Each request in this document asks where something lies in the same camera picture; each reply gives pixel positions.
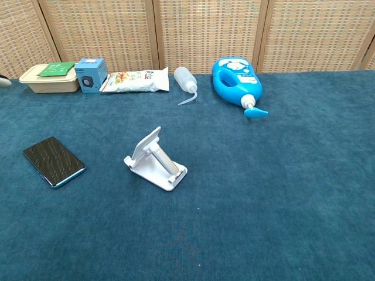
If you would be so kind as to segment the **black smartphone with teal edge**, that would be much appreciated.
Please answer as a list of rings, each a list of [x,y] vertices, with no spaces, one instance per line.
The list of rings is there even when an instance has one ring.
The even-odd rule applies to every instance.
[[[86,165],[53,136],[24,149],[23,155],[55,189],[86,171]]]

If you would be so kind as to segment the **white plastic block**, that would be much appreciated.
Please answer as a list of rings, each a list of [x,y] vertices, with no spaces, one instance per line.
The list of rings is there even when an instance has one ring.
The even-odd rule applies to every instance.
[[[186,176],[188,169],[173,161],[159,145],[161,127],[155,128],[136,145],[124,163],[130,171],[165,191],[172,191]]]

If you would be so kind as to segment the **clear squeeze wash bottle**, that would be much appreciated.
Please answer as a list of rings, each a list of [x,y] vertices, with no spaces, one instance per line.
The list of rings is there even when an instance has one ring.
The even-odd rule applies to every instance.
[[[178,103],[178,105],[183,105],[191,102],[197,98],[197,80],[193,74],[186,67],[178,67],[173,74],[176,82],[184,92],[193,94],[193,97]]]

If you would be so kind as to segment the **blue pump detergent bottle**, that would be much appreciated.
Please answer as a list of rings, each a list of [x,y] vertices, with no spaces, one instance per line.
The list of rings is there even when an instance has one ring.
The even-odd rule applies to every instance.
[[[259,109],[255,103],[263,94],[263,86],[246,58],[224,57],[212,67],[213,86],[227,102],[244,108],[247,118],[261,118],[268,111]]]

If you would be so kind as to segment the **beige lidded lunch box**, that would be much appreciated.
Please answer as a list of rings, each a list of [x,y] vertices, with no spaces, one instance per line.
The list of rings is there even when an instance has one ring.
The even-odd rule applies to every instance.
[[[63,93],[75,92],[80,84],[74,68],[65,76],[41,77],[38,74],[47,67],[47,64],[37,64],[19,77],[19,82],[27,84],[35,93]]]

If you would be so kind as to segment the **green flat packet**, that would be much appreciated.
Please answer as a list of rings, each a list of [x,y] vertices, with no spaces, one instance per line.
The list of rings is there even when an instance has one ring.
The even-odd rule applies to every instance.
[[[49,63],[39,74],[41,77],[53,77],[53,76],[65,76],[71,68],[73,68],[75,62],[53,62]]]

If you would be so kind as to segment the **blue speaker carton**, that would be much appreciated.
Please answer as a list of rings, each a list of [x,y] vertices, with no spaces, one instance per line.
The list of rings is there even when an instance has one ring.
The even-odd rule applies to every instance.
[[[103,58],[83,58],[74,70],[82,92],[99,92],[108,76]]]

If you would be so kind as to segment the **white snack bag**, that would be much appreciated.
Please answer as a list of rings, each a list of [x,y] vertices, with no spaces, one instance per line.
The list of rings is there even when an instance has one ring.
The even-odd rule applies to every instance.
[[[111,73],[100,88],[101,92],[169,91],[168,68],[163,70],[121,71]]]

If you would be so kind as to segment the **woven bamboo folding screen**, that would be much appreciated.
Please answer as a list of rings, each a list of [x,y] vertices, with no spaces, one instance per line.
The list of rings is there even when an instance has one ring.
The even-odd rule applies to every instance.
[[[375,0],[0,0],[0,73],[102,57],[110,72],[227,56],[259,73],[375,70]]]

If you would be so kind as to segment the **blue carpet table cover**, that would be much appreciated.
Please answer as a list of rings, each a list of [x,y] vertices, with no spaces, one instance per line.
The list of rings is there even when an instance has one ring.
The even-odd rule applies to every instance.
[[[196,78],[0,89],[0,281],[375,281],[375,71],[260,74],[260,119]],[[124,163],[159,126],[172,191]],[[86,165],[58,189],[23,155],[51,136]]]

